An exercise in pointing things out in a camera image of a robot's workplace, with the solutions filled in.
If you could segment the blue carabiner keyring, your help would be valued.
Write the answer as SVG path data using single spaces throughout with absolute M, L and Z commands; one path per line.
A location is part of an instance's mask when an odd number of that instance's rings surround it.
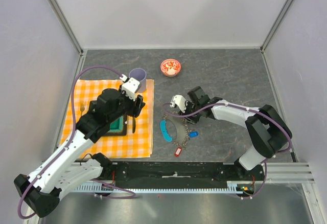
M 167 131 L 167 128 L 166 128 L 166 124 L 167 124 L 166 120 L 161 120 L 161 122 L 159 124 L 160 131 L 161 131 L 161 134 L 162 134 L 163 138 L 167 142 L 172 142 L 173 138 L 169 135 L 169 133 Z

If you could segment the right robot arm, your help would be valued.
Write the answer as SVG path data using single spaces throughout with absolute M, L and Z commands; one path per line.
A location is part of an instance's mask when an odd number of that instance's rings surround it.
M 188 96 L 189 99 L 173 96 L 170 106 L 178 107 L 178 114 L 189 122 L 196 124 L 204 117 L 247 129 L 252 145 L 236 161 L 234 174 L 238 179 L 247 179 L 255 166 L 290 149 L 292 132 L 271 105 L 248 107 L 220 97 L 210 98 L 199 86 L 190 90 Z

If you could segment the red key tag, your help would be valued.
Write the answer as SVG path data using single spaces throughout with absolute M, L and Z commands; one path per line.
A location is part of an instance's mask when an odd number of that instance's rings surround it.
M 174 153 L 175 157 L 179 157 L 182 152 L 182 147 L 177 147 Z

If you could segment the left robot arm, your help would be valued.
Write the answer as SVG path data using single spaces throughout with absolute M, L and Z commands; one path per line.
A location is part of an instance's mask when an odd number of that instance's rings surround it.
M 93 146 L 110 129 L 112 122 L 124 115 L 138 117 L 145 106 L 143 97 L 135 90 L 120 86 L 107 88 L 90 101 L 88 111 L 75 121 L 64 143 L 37 169 L 28 175 L 19 174 L 14 185 L 20 196 L 19 205 L 26 203 L 38 217 L 46 217 L 72 190 L 84 182 L 112 174 L 110 160 L 97 153 L 89 163 L 70 173 L 66 169 L 85 150 Z

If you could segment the blue key tag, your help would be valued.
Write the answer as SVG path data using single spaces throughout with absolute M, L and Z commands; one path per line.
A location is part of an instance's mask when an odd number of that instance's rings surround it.
M 197 131 L 192 131 L 192 132 L 189 133 L 190 138 L 194 138 L 194 137 L 196 137 L 198 135 L 199 135 L 199 133 Z

